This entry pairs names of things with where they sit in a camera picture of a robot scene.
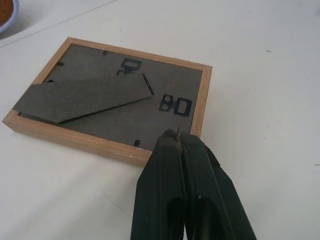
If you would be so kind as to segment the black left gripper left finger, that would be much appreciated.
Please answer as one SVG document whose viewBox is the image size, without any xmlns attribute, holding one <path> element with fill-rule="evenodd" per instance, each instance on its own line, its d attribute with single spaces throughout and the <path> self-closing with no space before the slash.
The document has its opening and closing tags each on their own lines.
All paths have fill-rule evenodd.
<svg viewBox="0 0 320 240">
<path fill-rule="evenodd" d="M 183 240 L 185 197 L 178 134 L 168 129 L 137 181 L 130 240 Z"/>
</svg>

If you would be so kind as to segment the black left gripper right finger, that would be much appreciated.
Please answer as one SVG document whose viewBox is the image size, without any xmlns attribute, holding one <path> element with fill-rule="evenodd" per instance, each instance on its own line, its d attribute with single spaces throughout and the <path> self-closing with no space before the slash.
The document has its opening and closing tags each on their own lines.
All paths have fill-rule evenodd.
<svg viewBox="0 0 320 240">
<path fill-rule="evenodd" d="M 235 186 L 213 152 L 181 134 L 188 240 L 257 240 Z"/>
</svg>

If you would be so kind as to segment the wooden picture frame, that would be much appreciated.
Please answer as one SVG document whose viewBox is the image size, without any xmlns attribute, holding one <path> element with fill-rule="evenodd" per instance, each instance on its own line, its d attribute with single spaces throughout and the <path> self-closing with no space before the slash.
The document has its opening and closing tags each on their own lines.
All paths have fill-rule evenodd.
<svg viewBox="0 0 320 240">
<path fill-rule="evenodd" d="M 69 37 L 3 123 L 20 134 L 144 166 L 167 129 L 201 135 L 212 70 Z"/>
</svg>

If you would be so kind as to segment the white rimmed brown bowl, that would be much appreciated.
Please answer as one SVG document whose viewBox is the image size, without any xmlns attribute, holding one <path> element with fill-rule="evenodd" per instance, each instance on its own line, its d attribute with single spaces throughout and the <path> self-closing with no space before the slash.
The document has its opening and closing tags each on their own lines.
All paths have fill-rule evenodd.
<svg viewBox="0 0 320 240">
<path fill-rule="evenodd" d="M 0 0 L 0 34 L 15 22 L 19 8 L 19 0 Z"/>
</svg>

